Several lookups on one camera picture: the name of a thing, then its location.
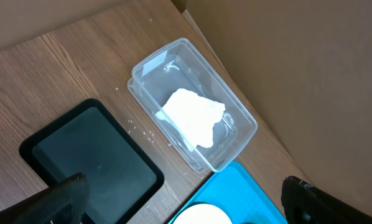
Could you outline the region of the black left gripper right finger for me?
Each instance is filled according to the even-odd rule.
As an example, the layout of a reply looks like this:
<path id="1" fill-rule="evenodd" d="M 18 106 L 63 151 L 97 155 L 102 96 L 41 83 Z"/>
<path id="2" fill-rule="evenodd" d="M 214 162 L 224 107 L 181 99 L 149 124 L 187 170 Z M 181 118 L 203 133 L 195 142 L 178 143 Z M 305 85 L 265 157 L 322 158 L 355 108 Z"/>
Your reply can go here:
<path id="1" fill-rule="evenodd" d="M 372 217 L 305 182 L 288 176 L 281 203 L 289 224 L 372 224 Z"/>

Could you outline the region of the white napkin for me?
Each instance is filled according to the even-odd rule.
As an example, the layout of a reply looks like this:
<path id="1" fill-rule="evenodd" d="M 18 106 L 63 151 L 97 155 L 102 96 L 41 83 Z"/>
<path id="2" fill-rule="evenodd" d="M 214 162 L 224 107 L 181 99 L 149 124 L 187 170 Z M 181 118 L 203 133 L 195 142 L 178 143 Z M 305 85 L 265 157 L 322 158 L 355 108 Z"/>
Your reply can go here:
<path id="1" fill-rule="evenodd" d="M 223 103 L 179 88 L 156 117 L 172 121 L 193 149 L 197 146 L 210 148 L 213 146 L 213 127 L 221 121 L 225 110 Z"/>

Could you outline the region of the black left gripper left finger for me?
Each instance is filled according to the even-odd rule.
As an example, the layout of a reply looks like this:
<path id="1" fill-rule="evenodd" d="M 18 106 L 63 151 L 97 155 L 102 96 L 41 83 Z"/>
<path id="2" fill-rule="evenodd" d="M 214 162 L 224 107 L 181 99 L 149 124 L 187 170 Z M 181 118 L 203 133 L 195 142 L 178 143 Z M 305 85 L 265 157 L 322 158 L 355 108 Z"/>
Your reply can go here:
<path id="1" fill-rule="evenodd" d="M 81 223 L 88 199 L 86 175 L 77 173 L 0 211 L 0 223 Z"/>

